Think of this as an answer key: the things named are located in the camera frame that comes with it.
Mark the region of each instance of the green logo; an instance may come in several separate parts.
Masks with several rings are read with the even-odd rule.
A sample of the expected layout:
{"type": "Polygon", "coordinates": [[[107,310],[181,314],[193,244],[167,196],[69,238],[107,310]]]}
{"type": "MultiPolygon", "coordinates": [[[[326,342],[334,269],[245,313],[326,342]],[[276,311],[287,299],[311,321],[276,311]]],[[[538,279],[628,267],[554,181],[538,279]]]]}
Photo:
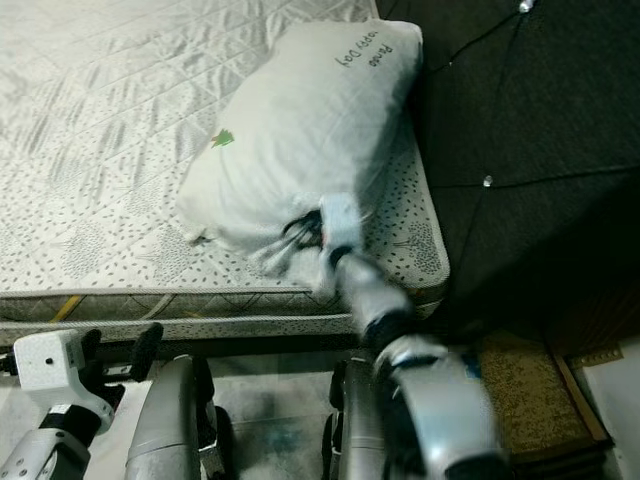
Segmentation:
{"type": "Polygon", "coordinates": [[[225,145],[228,145],[229,143],[233,142],[233,140],[234,138],[231,132],[223,128],[222,130],[220,130],[220,133],[218,135],[216,135],[211,139],[211,141],[213,142],[213,145],[211,145],[211,148],[217,147],[217,146],[224,147],[225,145]]]}

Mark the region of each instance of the quilted mattress cover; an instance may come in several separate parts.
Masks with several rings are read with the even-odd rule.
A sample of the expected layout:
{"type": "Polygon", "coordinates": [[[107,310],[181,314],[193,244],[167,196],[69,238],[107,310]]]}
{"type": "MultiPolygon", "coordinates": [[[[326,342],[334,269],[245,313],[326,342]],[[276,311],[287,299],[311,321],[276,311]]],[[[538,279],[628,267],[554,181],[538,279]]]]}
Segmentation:
{"type": "MultiPolygon", "coordinates": [[[[337,298],[187,244],[190,160],[295,22],[370,0],[0,0],[0,345],[65,327],[130,340],[348,333],[337,298]]],[[[449,265],[409,119],[367,249],[428,316],[449,265]]]]}

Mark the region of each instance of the white pillowcase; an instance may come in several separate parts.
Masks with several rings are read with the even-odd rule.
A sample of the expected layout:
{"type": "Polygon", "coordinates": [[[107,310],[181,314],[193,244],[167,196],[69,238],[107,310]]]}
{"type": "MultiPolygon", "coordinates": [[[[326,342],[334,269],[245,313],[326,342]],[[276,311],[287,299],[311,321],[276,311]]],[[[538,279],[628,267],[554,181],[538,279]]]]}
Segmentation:
{"type": "Polygon", "coordinates": [[[370,216],[421,52],[419,27],[405,22],[291,27],[191,164],[177,203],[185,236],[271,252],[330,193],[355,196],[370,216]]]}

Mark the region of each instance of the brown mat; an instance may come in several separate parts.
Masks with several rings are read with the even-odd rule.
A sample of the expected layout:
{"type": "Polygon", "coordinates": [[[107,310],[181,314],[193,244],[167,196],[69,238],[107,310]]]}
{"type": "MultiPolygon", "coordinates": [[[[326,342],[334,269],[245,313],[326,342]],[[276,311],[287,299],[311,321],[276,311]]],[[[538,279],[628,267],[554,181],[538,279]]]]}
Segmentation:
{"type": "Polygon", "coordinates": [[[482,341],[478,357],[514,465],[566,465],[567,456],[601,445],[543,343],[499,331],[482,341]]]}

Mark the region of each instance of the dark fabric headboard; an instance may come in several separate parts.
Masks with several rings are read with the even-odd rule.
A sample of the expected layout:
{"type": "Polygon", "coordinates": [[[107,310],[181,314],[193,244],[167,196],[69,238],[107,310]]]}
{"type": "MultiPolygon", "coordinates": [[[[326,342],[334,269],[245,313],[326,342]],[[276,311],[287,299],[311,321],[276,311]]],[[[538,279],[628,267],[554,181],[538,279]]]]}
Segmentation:
{"type": "Polygon", "coordinates": [[[457,330],[552,312],[640,266],[640,2],[378,0],[422,27],[410,99],[457,330]]]}

